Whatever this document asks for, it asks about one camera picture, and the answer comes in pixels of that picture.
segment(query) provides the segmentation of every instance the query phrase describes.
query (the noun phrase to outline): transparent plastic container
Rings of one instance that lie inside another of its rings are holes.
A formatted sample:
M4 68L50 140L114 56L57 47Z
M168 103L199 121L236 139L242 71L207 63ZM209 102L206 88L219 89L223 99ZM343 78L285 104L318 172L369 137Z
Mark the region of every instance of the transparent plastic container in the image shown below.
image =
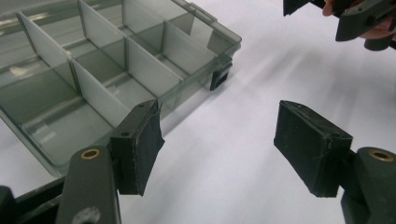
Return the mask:
M163 119L214 89L241 42L180 0L65 1L6 18L0 115L57 176L76 151L104 146L134 106L156 98Z

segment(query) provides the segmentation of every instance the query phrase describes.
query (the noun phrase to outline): plastic storage box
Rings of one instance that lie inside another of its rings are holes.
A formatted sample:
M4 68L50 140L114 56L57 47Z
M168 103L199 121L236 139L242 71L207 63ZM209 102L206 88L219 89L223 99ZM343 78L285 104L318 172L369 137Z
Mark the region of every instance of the plastic storage box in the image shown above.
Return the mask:
M135 105L162 118L227 76L241 38L182 0L64 1L0 22L0 115L53 175Z

